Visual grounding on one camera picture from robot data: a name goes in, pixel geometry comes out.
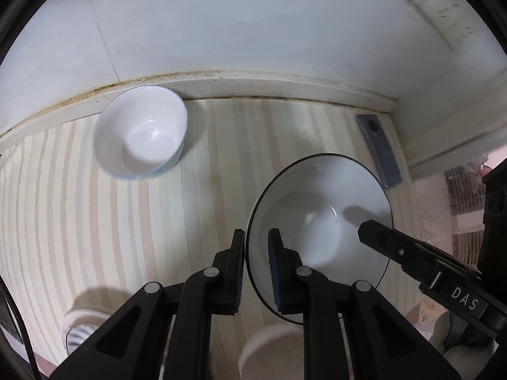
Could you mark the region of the large white blue-rimmed bowl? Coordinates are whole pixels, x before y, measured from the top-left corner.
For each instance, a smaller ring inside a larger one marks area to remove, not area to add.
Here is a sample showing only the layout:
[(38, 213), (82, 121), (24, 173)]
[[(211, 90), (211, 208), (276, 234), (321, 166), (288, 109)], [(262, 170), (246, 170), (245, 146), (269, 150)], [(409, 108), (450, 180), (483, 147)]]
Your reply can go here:
[(303, 329), (277, 323), (256, 331), (238, 360), (240, 379), (303, 379)]

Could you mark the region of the white black-rimmed bowl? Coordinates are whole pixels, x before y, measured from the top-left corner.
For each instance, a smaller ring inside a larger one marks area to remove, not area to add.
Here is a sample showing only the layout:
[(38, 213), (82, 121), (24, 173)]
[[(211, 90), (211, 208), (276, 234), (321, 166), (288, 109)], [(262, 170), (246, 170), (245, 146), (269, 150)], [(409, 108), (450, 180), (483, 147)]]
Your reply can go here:
[(281, 315), (268, 255), (268, 232), (273, 228), (304, 265), (331, 281), (366, 281), (379, 287), (389, 260), (360, 242), (357, 231), (367, 220), (394, 224), (386, 192), (361, 163), (322, 153), (285, 167), (259, 196), (247, 227), (247, 271), (262, 304), (276, 317)]

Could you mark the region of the white blue-leaf patterned plate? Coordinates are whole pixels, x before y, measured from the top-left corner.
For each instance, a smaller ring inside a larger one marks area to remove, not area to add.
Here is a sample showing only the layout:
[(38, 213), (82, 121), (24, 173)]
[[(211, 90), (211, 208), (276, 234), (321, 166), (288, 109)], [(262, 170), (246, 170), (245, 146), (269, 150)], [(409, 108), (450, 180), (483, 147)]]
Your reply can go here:
[(68, 354), (72, 354), (82, 344), (88, 340), (88, 338), (94, 334), (97, 330), (98, 325), (92, 323), (79, 323), (71, 327), (65, 335), (65, 346)]

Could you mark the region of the blue smartphone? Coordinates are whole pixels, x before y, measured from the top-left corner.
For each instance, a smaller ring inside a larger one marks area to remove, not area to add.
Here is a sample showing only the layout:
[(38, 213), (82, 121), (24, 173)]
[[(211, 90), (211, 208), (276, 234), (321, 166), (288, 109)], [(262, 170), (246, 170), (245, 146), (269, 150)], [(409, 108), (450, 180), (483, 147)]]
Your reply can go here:
[(356, 123), (375, 163), (382, 187), (387, 190), (402, 182), (401, 172), (382, 125), (375, 114), (357, 114)]

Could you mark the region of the floral patterned white bowl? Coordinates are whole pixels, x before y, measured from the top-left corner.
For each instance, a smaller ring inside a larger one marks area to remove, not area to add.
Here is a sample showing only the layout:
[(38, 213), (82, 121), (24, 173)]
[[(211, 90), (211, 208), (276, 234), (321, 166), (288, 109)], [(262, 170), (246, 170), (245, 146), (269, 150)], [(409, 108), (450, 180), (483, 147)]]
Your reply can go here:
[(144, 179), (171, 169), (181, 157), (188, 111), (174, 91), (134, 87), (114, 98), (96, 120), (93, 154), (119, 179)]

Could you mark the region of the white wall power strip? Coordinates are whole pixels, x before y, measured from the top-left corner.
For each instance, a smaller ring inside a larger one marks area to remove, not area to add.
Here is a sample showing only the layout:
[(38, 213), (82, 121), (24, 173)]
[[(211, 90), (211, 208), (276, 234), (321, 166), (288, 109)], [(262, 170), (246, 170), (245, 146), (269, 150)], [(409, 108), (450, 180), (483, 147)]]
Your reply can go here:
[(407, 0), (453, 50), (481, 34), (481, 19), (466, 0)]

